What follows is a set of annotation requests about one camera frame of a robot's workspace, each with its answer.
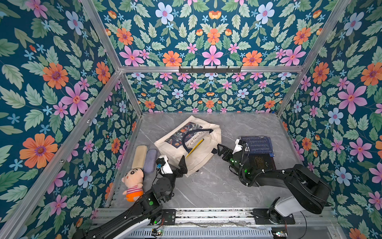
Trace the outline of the yellow spine book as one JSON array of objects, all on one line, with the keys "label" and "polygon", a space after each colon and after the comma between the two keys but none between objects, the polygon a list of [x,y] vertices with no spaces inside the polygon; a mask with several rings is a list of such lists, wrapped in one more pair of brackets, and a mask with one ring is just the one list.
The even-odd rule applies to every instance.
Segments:
[{"label": "yellow spine book", "polygon": [[192,149],[191,149],[191,151],[187,154],[187,156],[186,156],[186,158],[187,157],[189,157],[198,147],[199,147],[199,145],[202,143],[202,142],[204,142],[205,141],[205,139],[203,138],[201,141],[199,141]]}]

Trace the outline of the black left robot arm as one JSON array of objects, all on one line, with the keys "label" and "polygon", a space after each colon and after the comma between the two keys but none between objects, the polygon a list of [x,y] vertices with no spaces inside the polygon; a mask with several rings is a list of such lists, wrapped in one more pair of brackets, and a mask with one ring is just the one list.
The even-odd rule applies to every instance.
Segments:
[{"label": "black left robot arm", "polygon": [[74,233],[74,239],[123,239],[132,232],[159,222],[163,217],[163,203],[173,197],[177,178],[188,173],[186,159],[183,156],[177,168],[172,173],[163,173],[151,189],[138,197],[137,201],[126,211],[109,222],[88,232],[79,229]]}]

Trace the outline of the dark blue barcode book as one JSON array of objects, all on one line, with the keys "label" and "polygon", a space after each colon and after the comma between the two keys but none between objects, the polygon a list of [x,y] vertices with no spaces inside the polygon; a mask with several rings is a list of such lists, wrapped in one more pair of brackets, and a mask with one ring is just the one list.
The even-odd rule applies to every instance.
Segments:
[{"label": "dark blue barcode book", "polygon": [[241,136],[242,141],[247,143],[245,152],[248,155],[269,154],[274,157],[271,138],[268,136]]}]

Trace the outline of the black spine book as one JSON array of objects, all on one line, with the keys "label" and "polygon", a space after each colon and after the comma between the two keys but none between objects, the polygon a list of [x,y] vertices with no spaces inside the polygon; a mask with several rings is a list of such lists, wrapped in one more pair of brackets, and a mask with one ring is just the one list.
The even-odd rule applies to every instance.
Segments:
[{"label": "black spine book", "polygon": [[252,154],[249,155],[250,165],[255,169],[276,170],[273,157],[269,154]]}]

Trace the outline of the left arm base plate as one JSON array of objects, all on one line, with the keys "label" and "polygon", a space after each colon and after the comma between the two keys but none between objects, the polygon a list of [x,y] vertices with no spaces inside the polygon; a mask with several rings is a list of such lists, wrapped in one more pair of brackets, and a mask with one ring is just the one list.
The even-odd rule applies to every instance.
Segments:
[{"label": "left arm base plate", "polygon": [[175,209],[164,209],[160,211],[152,219],[152,225],[154,226],[164,226],[164,225],[175,225],[177,210]]}]

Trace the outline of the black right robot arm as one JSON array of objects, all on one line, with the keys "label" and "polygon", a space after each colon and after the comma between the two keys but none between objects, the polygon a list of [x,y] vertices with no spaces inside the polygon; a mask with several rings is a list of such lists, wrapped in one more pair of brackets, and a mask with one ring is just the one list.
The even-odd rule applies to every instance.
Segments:
[{"label": "black right robot arm", "polygon": [[240,140],[235,149],[218,144],[212,153],[229,163],[230,171],[244,186],[272,186],[285,188],[291,193],[285,199],[277,197],[265,214],[253,211],[252,215],[280,224],[297,212],[308,211],[316,215],[322,213],[331,194],[331,187],[326,182],[301,164],[287,169],[275,169],[273,166],[261,168],[257,164],[259,160],[269,160],[270,155],[250,155],[246,148],[246,143]]}]

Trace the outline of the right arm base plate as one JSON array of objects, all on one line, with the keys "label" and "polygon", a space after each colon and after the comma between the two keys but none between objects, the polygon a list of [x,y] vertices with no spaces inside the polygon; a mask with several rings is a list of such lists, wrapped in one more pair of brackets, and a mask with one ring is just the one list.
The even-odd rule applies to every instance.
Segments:
[{"label": "right arm base plate", "polygon": [[253,209],[251,215],[254,216],[257,225],[295,225],[293,215],[283,217],[277,211],[270,211],[269,209]]}]

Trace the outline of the cream canvas tote bag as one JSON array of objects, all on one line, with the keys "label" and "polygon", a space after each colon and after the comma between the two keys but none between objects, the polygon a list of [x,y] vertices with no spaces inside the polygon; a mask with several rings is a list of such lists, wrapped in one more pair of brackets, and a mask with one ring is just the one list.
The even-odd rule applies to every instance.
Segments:
[{"label": "cream canvas tote bag", "polygon": [[205,141],[186,158],[188,177],[207,164],[213,157],[217,145],[222,143],[219,125],[190,116],[170,133],[157,140],[154,145],[162,155],[169,158],[171,166],[178,167],[182,156],[186,157],[203,138]]}]

